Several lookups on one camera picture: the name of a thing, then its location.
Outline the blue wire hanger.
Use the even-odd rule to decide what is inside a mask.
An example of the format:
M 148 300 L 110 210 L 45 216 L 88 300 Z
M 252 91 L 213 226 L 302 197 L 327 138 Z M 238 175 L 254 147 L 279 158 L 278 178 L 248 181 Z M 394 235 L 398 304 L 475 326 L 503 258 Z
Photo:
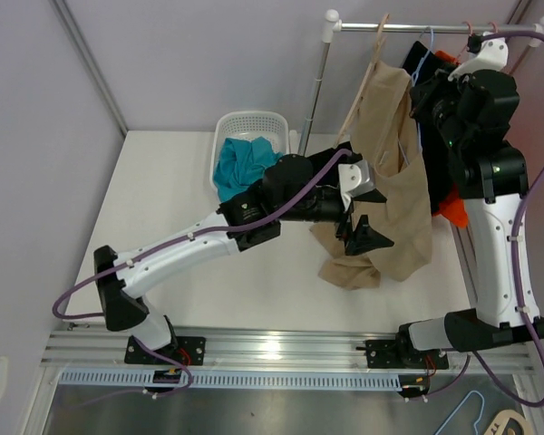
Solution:
M 429 32 L 430 42 L 428 46 L 425 46 L 421 40 L 425 32 Z M 431 27 L 427 27 L 422 31 L 413 43 L 408 54 L 406 54 L 402 67 L 409 73 L 411 79 L 411 85 L 414 88 L 420 78 L 421 70 L 427 61 L 427 58 L 432 54 L 432 48 L 434 47 L 434 30 Z

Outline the black t shirt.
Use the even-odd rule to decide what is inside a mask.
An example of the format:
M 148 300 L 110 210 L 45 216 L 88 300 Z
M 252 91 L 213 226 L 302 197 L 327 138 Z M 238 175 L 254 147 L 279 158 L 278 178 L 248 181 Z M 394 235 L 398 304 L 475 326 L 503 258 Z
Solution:
M 452 66 L 452 58 L 432 53 L 417 84 L 436 70 Z M 397 221 L 429 220 L 439 210 L 453 181 L 447 169 L 448 151 L 432 127 L 409 116 L 412 88 L 409 73 L 381 60 L 374 67 L 358 118 L 338 149 L 359 153 L 375 170 L 377 188 L 387 198 L 367 214 Z

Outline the beige t shirt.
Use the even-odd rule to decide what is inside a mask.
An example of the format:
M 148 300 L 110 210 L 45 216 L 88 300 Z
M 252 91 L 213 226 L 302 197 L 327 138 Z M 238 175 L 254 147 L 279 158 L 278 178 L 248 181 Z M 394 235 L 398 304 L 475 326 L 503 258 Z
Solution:
M 375 288 L 384 277 L 402 282 L 432 260 L 430 198 L 416 123 L 409 115 L 410 88 L 405 70 L 372 61 L 339 132 L 374 169 L 376 187 L 386 198 L 382 204 L 355 203 L 353 218 L 367 216 L 370 227 L 393 245 L 348 256 L 332 225 L 313 225 L 312 235 L 330 255 L 318 275 L 332 285 L 355 290 Z

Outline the orange t shirt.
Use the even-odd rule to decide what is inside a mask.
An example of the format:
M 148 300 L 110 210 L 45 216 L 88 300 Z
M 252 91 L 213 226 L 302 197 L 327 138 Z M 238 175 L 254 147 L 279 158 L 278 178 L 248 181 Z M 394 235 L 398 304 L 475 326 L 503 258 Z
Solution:
M 448 195 L 440 203 L 439 210 L 435 213 L 435 216 L 438 215 L 443 216 L 458 228 L 468 226 L 469 217 L 456 186 L 452 187 Z

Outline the beige wooden hanger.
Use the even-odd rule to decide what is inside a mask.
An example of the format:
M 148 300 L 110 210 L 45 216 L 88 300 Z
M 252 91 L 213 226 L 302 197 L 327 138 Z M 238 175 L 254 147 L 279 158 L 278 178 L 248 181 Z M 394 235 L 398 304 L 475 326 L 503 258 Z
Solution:
M 389 13 L 385 14 L 383 18 L 381 19 L 379 25 L 377 26 L 377 32 L 376 32 L 376 37 L 375 37 L 375 41 L 372 48 L 370 62 L 367 65 L 366 71 L 364 73 L 364 77 L 361 81 L 357 94 L 353 100 L 352 106 L 345 117 L 345 121 L 340 131 L 338 132 L 336 136 L 335 145 L 339 145 L 342 142 L 342 140 L 345 139 L 346 134 L 350 132 L 352 126 L 355 123 L 355 120 L 358 118 L 358 114 L 360 111 L 362 100 L 364 98 L 365 90 L 371 79 L 371 76 L 373 75 L 374 67 L 380 60 L 381 51 L 385 41 L 384 26 L 389 22 L 389 19 L 390 19 L 390 14 Z

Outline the teal t shirt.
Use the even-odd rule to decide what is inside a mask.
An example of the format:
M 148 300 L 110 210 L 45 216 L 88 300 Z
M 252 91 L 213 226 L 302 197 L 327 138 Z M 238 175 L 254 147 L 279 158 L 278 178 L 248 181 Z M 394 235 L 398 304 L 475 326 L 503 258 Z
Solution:
M 263 137 L 253 140 L 226 138 L 212 178 L 219 200 L 226 202 L 246 191 L 283 156 L 282 152 L 275 152 L 271 142 Z

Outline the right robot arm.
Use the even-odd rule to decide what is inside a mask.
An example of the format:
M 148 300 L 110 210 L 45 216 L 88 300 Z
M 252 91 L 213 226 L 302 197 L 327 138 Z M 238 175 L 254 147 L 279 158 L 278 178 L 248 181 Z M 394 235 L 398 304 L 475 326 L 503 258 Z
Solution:
M 444 70 L 410 91 L 413 118 L 439 133 L 448 171 L 468 214 L 477 266 L 475 307 L 404 324 L 394 345 L 412 367 L 427 351 L 472 352 L 544 339 L 544 316 L 529 282 L 520 210 L 529 194 L 523 154 L 505 139 L 520 102 L 506 73 Z

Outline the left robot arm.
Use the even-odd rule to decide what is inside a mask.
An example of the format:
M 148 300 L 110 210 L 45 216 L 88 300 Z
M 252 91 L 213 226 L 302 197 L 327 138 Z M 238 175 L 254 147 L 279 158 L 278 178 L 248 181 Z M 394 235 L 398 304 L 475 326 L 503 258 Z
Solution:
M 339 150 L 319 169 L 310 158 L 287 154 L 245 191 L 172 238 L 124 252 L 97 248 L 95 284 L 106 329 L 128 333 L 154 362 L 168 363 L 178 339 L 169 318 L 147 302 L 147 292 L 179 271 L 279 237 L 282 221 L 334 224 L 349 256 L 392 247 L 366 215 L 353 219 L 356 199 L 386 201 L 360 155 Z

